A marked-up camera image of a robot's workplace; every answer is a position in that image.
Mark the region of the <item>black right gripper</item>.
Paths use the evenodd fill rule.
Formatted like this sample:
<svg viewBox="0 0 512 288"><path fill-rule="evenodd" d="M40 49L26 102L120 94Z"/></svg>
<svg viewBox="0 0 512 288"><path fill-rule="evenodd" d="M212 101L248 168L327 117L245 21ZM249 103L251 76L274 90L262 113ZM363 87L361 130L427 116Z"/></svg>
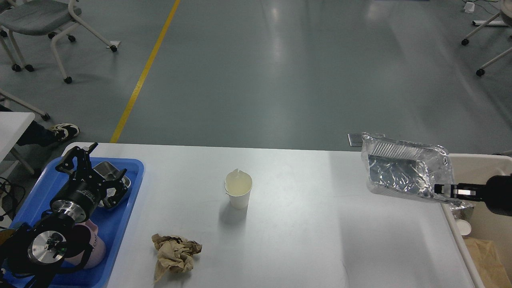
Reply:
<svg viewBox="0 0 512 288"><path fill-rule="evenodd" d="M434 184L434 192L446 198L482 200L494 214L512 216L512 177L495 175L480 184Z"/></svg>

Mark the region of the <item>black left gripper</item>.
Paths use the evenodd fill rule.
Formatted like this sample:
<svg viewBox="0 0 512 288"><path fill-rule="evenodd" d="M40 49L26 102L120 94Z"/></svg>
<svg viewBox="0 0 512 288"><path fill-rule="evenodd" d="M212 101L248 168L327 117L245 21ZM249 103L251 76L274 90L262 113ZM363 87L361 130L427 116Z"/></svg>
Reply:
<svg viewBox="0 0 512 288"><path fill-rule="evenodd" d="M57 163L55 169L69 176L64 186L50 200L53 213L64 213L75 223L90 219L100 201L105 209L117 207L123 201L130 188L130 179L126 177L127 169L106 173L107 188L99 182L99 174L92 168L90 153L98 146L73 147Z"/></svg>

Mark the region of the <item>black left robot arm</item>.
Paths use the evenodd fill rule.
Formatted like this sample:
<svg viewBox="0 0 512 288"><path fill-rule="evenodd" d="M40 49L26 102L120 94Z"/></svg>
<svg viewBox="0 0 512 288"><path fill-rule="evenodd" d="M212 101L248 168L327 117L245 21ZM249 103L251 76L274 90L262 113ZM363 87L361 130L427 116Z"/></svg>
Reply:
<svg viewBox="0 0 512 288"><path fill-rule="evenodd" d="M90 266L97 233L84 235L85 222L99 204L113 208L128 191L126 168L104 176L92 166L90 155L97 146L75 146L60 159L55 169L69 178L35 225L24 222L1 231L1 263L13 277L29 278L27 288L47 288L56 275Z"/></svg>

